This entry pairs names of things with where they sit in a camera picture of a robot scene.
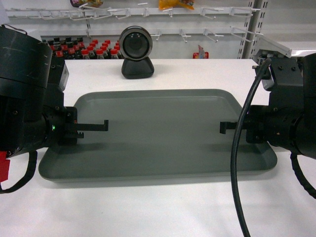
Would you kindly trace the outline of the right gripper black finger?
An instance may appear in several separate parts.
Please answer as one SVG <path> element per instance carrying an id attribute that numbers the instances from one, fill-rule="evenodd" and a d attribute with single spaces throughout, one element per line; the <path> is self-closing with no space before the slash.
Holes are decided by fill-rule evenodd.
<path id="1" fill-rule="evenodd" d="M 237 122 L 221 121 L 219 132 L 221 134 L 226 134 L 227 130 L 235 130 L 236 128 L 237 128 Z M 243 123 L 241 126 L 241 129 L 248 129 L 248 128 L 249 128 L 248 122 Z"/>

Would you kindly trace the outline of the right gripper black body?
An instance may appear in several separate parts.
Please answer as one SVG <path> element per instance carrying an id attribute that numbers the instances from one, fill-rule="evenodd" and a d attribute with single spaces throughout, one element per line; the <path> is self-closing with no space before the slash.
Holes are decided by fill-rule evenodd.
<path id="1" fill-rule="evenodd" d="M 281 109 L 250 106 L 245 118 L 246 141 L 250 144 L 268 142 L 272 146 L 297 148 L 296 129 L 303 112 L 295 107 Z"/>

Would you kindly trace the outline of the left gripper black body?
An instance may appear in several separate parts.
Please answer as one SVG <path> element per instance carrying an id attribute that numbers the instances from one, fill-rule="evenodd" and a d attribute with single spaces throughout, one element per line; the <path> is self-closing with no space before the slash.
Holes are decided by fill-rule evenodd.
<path id="1" fill-rule="evenodd" d="M 77 123 L 78 110 L 75 107 L 63 107 L 59 110 L 44 106 L 43 117 L 46 122 L 46 132 L 43 146 L 51 147 L 73 146 L 77 140 L 84 138 L 83 132 L 78 132 L 70 126 Z"/>

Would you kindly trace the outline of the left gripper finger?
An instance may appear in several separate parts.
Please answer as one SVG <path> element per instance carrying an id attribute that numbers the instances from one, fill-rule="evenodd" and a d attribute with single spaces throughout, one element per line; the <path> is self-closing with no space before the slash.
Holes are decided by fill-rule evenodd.
<path id="1" fill-rule="evenodd" d="M 104 120 L 103 124 L 77 123 L 76 130 L 79 131 L 108 131 L 109 121 Z"/>

